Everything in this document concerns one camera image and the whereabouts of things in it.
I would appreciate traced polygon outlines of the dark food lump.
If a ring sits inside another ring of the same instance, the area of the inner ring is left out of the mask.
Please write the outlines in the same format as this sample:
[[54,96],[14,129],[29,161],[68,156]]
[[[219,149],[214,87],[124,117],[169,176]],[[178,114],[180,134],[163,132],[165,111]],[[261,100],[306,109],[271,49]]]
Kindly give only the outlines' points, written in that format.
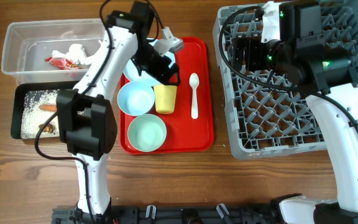
[[55,126],[49,123],[48,125],[46,125],[46,127],[42,129],[42,132],[53,134],[55,132]]

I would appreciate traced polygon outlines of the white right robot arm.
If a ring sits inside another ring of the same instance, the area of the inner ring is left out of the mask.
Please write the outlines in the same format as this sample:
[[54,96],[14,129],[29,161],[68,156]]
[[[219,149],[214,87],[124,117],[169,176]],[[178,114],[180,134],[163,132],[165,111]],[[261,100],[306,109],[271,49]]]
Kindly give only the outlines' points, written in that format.
[[241,62],[251,72],[287,75],[290,91],[304,94],[322,132],[337,199],[291,195],[278,200],[279,223],[358,223],[358,76],[344,47],[328,47],[317,1],[254,6],[260,37],[244,38]]

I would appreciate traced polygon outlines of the white napkin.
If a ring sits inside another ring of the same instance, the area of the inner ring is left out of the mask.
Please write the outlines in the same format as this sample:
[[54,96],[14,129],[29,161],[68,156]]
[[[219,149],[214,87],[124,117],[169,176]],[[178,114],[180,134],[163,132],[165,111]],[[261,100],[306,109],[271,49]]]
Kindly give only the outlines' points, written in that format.
[[64,58],[75,65],[91,65],[97,58],[99,51],[102,49],[104,45],[101,40],[98,41],[100,46],[99,49],[93,55],[87,56],[85,52],[85,48],[82,44],[71,44],[67,53],[61,53],[57,50],[52,51],[53,58]]

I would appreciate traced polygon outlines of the white rice pile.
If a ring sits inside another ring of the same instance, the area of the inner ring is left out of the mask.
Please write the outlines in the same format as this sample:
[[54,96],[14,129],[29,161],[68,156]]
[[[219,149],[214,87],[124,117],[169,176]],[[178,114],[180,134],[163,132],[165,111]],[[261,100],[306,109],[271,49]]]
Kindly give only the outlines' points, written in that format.
[[25,96],[26,108],[22,114],[21,138],[34,139],[36,134],[46,120],[53,115],[53,112],[42,111],[40,105],[56,105],[56,98],[59,90],[52,91],[34,91],[35,96],[40,99],[36,100],[34,96],[30,96],[31,91]]

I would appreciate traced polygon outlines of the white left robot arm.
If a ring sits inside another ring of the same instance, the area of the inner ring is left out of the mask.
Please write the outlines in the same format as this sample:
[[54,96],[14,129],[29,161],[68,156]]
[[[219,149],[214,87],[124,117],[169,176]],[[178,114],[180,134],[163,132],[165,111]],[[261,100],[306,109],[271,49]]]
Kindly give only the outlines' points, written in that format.
[[106,160],[117,136],[111,102],[128,62],[159,83],[180,84],[177,64],[166,52],[183,48],[181,39],[164,27],[152,45],[147,38],[153,22],[161,23],[149,1],[134,1],[130,12],[114,10],[102,21],[105,33],[100,49],[83,78],[57,96],[60,140],[67,145],[78,171],[80,199],[69,219],[80,223],[112,223]]

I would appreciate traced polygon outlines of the light blue oval plate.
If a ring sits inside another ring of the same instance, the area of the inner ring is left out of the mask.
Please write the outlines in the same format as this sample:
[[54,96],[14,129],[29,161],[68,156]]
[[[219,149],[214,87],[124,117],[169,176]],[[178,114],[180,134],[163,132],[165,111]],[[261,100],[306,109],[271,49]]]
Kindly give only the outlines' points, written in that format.
[[[150,45],[154,46],[155,43],[157,43],[157,40],[154,40],[153,42],[151,42]],[[167,56],[171,60],[169,67],[172,67],[172,65],[176,62],[175,54],[168,51],[165,54],[165,56]],[[138,71],[137,67],[134,65],[133,61],[131,61],[131,60],[127,63],[126,67],[123,70],[124,76],[130,82],[144,82],[151,87],[161,84],[158,80],[153,78],[146,71],[141,71],[141,72],[142,72],[141,75],[139,75],[139,71]]]

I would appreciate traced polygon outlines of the light blue rice bowl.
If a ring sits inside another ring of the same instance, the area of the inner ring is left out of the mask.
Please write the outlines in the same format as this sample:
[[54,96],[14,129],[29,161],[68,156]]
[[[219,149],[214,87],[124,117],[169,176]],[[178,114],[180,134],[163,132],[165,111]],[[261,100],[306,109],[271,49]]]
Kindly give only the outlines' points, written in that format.
[[117,94],[120,110],[129,116],[148,113],[155,103],[155,93],[151,86],[143,82],[129,82]]

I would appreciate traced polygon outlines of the yellow plastic cup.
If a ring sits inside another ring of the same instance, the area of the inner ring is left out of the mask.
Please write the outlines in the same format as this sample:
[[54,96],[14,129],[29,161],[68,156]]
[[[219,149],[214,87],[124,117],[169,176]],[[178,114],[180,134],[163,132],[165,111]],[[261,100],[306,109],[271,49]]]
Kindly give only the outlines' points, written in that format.
[[175,110],[177,86],[155,85],[155,110],[160,114],[170,114]]

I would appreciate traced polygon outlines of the brown sausage piece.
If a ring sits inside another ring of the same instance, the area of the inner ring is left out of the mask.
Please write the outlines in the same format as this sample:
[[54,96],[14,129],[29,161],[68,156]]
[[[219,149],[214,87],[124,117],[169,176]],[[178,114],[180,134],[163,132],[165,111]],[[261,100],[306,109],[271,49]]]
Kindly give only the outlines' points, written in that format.
[[42,111],[48,111],[48,112],[56,112],[57,106],[56,105],[40,105],[39,109]]

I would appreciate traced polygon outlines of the red snack wrapper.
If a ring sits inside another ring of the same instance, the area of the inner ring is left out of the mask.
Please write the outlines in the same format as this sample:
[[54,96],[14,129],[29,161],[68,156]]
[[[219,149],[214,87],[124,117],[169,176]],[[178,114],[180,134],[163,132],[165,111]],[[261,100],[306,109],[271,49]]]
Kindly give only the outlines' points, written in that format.
[[66,58],[49,57],[45,59],[46,62],[59,68],[60,70],[79,70],[79,66]]

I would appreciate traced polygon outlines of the pale green bowl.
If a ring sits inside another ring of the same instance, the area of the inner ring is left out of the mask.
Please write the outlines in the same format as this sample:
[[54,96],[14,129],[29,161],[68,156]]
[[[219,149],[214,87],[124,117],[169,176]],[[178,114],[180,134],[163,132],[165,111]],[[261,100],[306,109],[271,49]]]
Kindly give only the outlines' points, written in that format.
[[136,150],[152,152],[160,148],[165,142],[167,127],[158,116],[143,114],[130,123],[127,137]]

